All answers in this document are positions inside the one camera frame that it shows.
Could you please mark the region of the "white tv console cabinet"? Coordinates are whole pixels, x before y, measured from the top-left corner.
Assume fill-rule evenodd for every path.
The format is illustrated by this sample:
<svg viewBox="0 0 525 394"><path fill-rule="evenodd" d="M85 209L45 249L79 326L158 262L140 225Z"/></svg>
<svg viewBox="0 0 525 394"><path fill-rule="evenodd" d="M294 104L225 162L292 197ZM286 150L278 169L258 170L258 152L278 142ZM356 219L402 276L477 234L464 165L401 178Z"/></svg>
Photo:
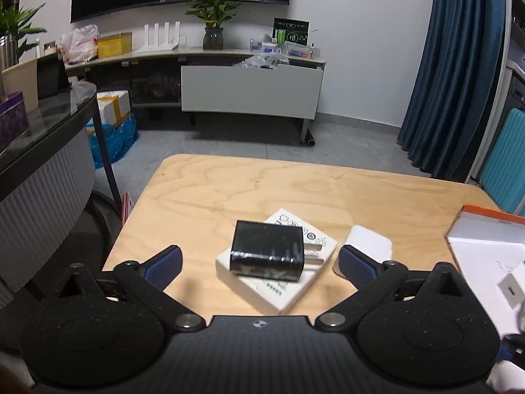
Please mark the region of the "white tv console cabinet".
<svg viewBox="0 0 525 394"><path fill-rule="evenodd" d="M256 68L256 56L182 47L91 60L66 71L101 92L128 91L133 109L294 118L301 123L301 143L314 145L310 123L320 103L325 61L274 54L276 67Z"/></svg>

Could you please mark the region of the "white wifi router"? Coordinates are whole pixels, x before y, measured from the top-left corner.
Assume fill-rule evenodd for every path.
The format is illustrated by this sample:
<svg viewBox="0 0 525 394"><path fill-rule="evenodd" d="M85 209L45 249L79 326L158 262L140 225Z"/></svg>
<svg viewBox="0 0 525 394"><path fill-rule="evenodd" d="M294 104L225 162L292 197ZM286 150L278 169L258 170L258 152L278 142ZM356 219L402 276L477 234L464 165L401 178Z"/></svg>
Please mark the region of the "white wifi router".
<svg viewBox="0 0 525 394"><path fill-rule="evenodd" d="M181 22L167 21L163 26L159 23L145 24L143 27L143 46L138 53L168 52L175 50L180 44Z"/></svg>

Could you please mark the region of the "dark blue curtain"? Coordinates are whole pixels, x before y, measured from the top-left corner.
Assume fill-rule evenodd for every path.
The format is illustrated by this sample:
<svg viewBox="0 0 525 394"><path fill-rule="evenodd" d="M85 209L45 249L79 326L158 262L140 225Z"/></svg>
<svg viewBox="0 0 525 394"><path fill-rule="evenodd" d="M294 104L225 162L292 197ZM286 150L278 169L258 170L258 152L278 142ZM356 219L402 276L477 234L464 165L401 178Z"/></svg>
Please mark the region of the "dark blue curtain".
<svg viewBox="0 0 525 394"><path fill-rule="evenodd" d="M435 179L464 182L489 121L506 0L433 0L398 143Z"/></svg>

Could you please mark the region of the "small white usb charger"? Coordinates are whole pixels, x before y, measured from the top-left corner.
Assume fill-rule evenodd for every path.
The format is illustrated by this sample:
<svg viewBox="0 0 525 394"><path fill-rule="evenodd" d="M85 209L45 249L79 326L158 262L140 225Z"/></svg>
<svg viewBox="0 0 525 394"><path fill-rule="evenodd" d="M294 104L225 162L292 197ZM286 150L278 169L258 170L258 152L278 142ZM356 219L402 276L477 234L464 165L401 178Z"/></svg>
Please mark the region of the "small white usb charger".
<svg viewBox="0 0 525 394"><path fill-rule="evenodd" d="M499 282L498 287L511 309L516 309L525 298L525 265L520 262Z"/></svg>

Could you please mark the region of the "white mosquito repellent heater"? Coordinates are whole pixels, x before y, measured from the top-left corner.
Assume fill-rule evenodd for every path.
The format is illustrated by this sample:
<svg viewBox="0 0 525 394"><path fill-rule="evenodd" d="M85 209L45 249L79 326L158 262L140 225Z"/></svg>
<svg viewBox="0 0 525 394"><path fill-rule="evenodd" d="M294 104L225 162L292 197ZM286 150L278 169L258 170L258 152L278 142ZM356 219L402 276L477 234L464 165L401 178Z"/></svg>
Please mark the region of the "white mosquito repellent heater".
<svg viewBox="0 0 525 394"><path fill-rule="evenodd" d="M524 393L525 371L510 361L494 365L487 385L496 393Z"/></svg>

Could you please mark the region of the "blue plastic bag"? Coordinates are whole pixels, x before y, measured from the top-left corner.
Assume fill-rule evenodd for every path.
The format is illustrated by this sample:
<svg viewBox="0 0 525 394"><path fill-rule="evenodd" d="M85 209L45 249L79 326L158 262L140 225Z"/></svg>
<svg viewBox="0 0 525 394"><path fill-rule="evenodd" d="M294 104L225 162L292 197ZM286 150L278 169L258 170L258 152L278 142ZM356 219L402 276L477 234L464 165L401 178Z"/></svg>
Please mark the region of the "blue plastic bag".
<svg viewBox="0 0 525 394"><path fill-rule="evenodd" d="M110 124L103 124L102 130L111 164L119 161L138 139L134 115L126 118L117 127ZM94 166L96 169L99 169L103 167L103 162L96 134L89 133L88 141L94 160Z"/></svg>

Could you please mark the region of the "black power adapter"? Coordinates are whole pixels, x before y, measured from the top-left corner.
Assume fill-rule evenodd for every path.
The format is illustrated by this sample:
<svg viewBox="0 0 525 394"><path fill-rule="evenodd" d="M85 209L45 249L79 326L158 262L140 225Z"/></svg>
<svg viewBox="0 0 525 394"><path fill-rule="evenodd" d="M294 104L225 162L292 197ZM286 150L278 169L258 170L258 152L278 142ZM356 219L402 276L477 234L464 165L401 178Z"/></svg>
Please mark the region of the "black power adapter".
<svg viewBox="0 0 525 394"><path fill-rule="evenodd" d="M304 232L299 226L237 221L229 265L237 276L297 282L304 267L316 268L323 262L305 254Z"/></svg>

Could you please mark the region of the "white yellow taped carton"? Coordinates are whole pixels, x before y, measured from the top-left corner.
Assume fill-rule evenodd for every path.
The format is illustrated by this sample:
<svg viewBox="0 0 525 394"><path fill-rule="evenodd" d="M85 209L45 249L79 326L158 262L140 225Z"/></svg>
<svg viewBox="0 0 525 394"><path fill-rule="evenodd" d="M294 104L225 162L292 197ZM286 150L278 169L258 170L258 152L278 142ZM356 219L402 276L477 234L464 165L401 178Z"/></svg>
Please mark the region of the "white yellow taped carton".
<svg viewBox="0 0 525 394"><path fill-rule="evenodd" d="M97 94L100 120L103 124L118 127L131 115L129 93L126 90Z"/></svg>

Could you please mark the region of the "purple patterned box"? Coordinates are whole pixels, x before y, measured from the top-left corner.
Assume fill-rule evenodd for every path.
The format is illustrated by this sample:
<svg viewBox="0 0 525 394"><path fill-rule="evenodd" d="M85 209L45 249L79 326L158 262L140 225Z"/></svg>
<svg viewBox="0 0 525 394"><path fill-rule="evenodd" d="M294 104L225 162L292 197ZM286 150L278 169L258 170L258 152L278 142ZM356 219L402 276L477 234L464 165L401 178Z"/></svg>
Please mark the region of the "purple patterned box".
<svg viewBox="0 0 525 394"><path fill-rule="evenodd" d="M1 97L0 151L4 153L17 139L29 130L29 120L23 93L17 91Z"/></svg>

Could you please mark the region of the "left side green plant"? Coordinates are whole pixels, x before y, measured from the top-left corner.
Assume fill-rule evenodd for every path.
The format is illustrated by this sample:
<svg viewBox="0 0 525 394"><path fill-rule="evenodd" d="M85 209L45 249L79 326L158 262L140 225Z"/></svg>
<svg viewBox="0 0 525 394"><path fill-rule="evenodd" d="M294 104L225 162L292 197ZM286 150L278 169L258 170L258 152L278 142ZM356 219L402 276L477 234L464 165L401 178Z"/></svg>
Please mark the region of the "left side green plant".
<svg viewBox="0 0 525 394"><path fill-rule="evenodd" d="M1 4L1 70L9 69L19 63L20 57L38 46L37 41L29 42L29 36L43 34L46 29L33 27L32 20L45 5L36 8Z"/></svg>

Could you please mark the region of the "white flat product box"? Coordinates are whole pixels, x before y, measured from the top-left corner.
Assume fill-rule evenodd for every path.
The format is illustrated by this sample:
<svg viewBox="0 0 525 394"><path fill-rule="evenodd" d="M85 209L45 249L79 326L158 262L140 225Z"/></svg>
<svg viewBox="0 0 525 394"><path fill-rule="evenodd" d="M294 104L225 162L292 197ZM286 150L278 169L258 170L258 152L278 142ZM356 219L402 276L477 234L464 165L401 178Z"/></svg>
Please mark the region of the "white flat product box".
<svg viewBox="0 0 525 394"><path fill-rule="evenodd" d="M291 310L316 281L331 260L337 242L284 208L274 212L265 222L301 227L306 243L305 257L318 263L307 264L297 282L238 276L230 271L230 249L226 249L215 259L216 275L236 295L262 314L282 315Z"/></svg>

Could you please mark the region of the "orange white cardboard tray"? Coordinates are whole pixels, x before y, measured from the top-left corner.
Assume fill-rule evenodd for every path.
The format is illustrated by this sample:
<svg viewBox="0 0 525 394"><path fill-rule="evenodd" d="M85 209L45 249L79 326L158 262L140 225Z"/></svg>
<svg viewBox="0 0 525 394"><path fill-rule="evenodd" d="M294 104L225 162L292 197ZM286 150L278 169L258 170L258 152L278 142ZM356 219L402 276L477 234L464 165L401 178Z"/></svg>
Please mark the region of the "orange white cardboard tray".
<svg viewBox="0 0 525 394"><path fill-rule="evenodd" d="M465 205L446 234L455 264L499 335L524 330L524 302L511 309L498 284L524 262L524 218Z"/></svg>

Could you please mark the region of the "potted green plant in vase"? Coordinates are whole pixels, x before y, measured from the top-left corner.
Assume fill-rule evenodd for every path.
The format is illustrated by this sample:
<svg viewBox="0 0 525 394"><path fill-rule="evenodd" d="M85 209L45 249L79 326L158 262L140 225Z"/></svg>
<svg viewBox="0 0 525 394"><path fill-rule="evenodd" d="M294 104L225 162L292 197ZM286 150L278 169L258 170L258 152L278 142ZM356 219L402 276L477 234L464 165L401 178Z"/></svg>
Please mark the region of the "potted green plant in vase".
<svg viewBox="0 0 525 394"><path fill-rule="evenodd" d="M204 50L222 50L224 46L222 24L237 15L240 0L188 0L186 15L198 18L204 23L202 41Z"/></svg>

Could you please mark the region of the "teal hard suitcase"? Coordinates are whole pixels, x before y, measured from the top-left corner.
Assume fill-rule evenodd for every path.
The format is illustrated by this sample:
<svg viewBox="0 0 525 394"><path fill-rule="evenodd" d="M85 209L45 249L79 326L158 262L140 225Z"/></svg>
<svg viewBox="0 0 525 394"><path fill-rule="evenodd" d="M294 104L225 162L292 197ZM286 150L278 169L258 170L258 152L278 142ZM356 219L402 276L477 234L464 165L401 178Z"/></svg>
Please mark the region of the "teal hard suitcase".
<svg viewBox="0 0 525 394"><path fill-rule="evenodd" d="M480 185L505 212L524 216L524 112L511 109L480 175Z"/></svg>

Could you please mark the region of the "dark curved side counter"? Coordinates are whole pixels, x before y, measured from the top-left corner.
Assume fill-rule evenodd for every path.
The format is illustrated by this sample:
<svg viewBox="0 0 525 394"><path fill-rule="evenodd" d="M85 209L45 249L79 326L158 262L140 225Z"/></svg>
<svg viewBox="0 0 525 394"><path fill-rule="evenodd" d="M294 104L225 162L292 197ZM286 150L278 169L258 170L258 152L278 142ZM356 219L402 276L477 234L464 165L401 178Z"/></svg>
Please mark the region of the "dark curved side counter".
<svg viewBox="0 0 525 394"><path fill-rule="evenodd" d="M62 271L104 266L120 226L118 189L94 190L86 124L99 113L97 89L81 81L41 100L29 130L1 156L1 349L16 354L20 336Z"/></svg>

